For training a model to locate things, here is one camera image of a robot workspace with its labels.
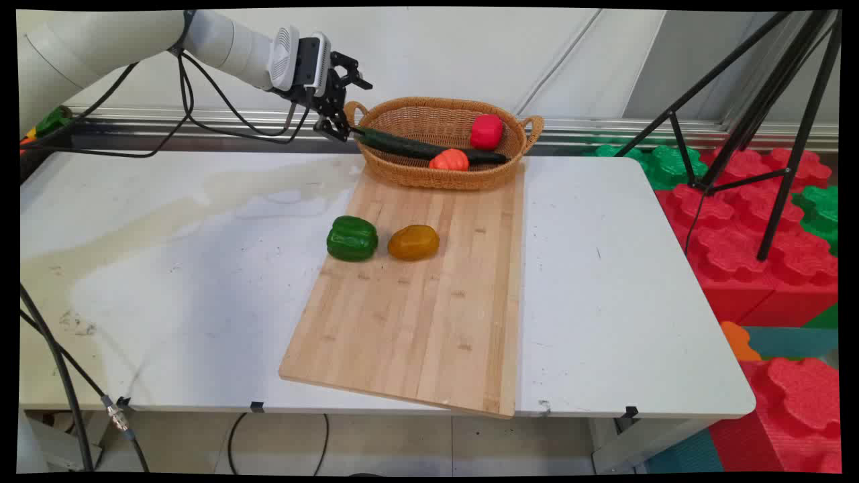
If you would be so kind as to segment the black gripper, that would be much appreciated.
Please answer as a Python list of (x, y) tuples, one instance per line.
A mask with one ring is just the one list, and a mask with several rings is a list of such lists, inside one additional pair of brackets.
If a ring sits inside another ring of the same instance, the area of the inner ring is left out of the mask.
[(371, 91), (373, 85), (363, 79), (359, 61), (340, 52), (332, 52), (328, 62), (317, 68), (316, 53), (297, 53), (297, 65), (289, 100), (318, 114), (314, 131), (327, 140), (346, 143), (350, 123), (344, 113), (346, 87), (355, 85)]

